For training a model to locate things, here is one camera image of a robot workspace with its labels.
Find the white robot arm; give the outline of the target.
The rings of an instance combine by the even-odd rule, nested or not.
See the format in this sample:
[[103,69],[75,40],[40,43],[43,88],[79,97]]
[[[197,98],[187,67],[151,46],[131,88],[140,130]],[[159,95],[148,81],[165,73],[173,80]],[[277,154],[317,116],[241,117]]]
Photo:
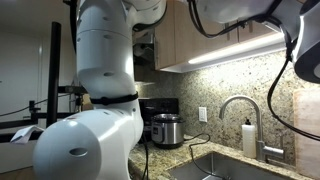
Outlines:
[[[319,80],[320,0],[182,0],[193,23],[202,18],[235,28],[270,22],[286,38],[296,74]],[[34,149],[37,180],[129,180],[129,153],[143,120],[134,86],[134,30],[160,23],[168,0],[80,0],[77,75],[92,109],[53,123]]]

